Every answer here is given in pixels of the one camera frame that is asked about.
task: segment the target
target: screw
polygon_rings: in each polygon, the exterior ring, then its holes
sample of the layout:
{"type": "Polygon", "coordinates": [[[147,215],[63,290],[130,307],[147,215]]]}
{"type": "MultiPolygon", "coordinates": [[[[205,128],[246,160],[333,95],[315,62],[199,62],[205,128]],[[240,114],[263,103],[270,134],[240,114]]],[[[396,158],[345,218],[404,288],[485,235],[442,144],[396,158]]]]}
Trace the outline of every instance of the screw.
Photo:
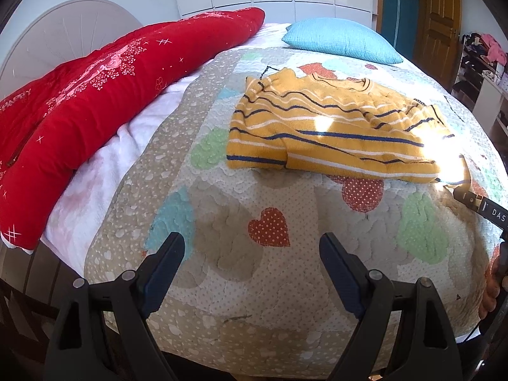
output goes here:
{"type": "Polygon", "coordinates": [[[81,288],[83,285],[85,285],[85,280],[83,278],[78,278],[72,283],[72,286],[75,288],[81,288]]]}
{"type": "Polygon", "coordinates": [[[432,286],[432,281],[425,276],[423,278],[420,278],[420,283],[426,288],[430,288],[432,286]]]}
{"type": "Polygon", "coordinates": [[[134,271],[125,271],[122,274],[122,279],[124,281],[132,281],[136,277],[136,272],[134,271]]]}
{"type": "Polygon", "coordinates": [[[369,271],[369,278],[374,279],[375,281],[381,280],[383,277],[383,273],[379,272],[377,269],[373,269],[372,271],[369,271]]]}

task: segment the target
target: finger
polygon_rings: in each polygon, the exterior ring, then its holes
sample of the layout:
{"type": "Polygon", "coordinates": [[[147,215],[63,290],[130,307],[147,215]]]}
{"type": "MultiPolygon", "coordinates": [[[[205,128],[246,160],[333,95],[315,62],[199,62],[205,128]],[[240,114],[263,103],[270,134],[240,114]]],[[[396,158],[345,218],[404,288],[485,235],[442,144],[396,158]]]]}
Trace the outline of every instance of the finger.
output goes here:
{"type": "Polygon", "coordinates": [[[492,277],[487,278],[487,286],[485,291],[490,297],[496,298],[499,296],[499,292],[501,291],[501,287],[498,282],[492,277]]]}
{"type": "Polygon", "coordinates": [[[485,319],[487,317],[487,310],[483,307],[483,304],[479,305],[478,316],[480,319],[485,319]]]}
{"type": "Polygon", "coordinates": [[[492,264],[492,271],[491,274],[495,275],[497,273],[497,270],[499,269],[499,257],[494,259],[494,263],[492,264]]]}
{"type": "Polygon", "coordinates": [[[482,304],[483,307],[489,312],[492,312],[494,309],[496,309],[496,299],[490,297],[486,292],[483,294],[482,304]]]}

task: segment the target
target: wooden door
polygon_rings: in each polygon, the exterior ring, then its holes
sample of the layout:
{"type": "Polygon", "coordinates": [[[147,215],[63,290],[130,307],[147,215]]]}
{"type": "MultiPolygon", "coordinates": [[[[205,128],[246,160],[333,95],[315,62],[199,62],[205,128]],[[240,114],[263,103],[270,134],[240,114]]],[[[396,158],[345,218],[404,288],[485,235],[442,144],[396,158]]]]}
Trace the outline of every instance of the wooden door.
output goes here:
{"type": "Polygon", "coordinates": [[[461,10],[461,0],[420,0],[413,60],[446,89],[454,77],[461,10]]]}

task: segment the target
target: pink clothing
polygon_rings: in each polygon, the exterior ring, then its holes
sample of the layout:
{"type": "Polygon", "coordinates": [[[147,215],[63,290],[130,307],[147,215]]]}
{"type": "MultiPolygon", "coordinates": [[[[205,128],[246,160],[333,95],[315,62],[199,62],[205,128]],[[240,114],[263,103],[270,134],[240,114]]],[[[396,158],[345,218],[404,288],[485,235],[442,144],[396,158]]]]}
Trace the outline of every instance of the pink clothing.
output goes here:
{"type": "Polygon", "coordinates": [[[487,59],[490,62],[498,61],[499,64],[506,66],[506,53],[503,51],[499,43],[490,34],[482,34],[482,40],[485,45],[489,48],[489,54],[487,59]]]}

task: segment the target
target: quilted bedspread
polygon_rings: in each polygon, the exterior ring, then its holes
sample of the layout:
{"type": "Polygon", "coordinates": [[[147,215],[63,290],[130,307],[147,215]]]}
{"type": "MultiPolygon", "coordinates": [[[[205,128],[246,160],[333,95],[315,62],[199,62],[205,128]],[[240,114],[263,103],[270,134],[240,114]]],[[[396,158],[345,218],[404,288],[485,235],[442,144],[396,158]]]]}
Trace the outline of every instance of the quilted bedspread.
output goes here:
{"type": "MultiPolygon", "coordinates": [[[[331,231],[369,269],[408,282],[430,277],[455,334],[468,332],[500,230],[442,184],[226,166],[245,78],[275,72],[268,66],[299,77],[368,77],[436,104],[463,145],[474,190],[506,207],[508,178],[491,142],[423,73],[286,48],[230,50],[189,86],[126,174],[88,252],[85,277],[113,280],[179,231],[184,261],[148,320],[161,349],[232,373],[326,378],[357,324],[319,259],[319,237],[331,231]]],[[[392,315],[378,366],[395,339],[392,315]]],[[[114,327],[113,316],[106,319],[114,327]]]]}

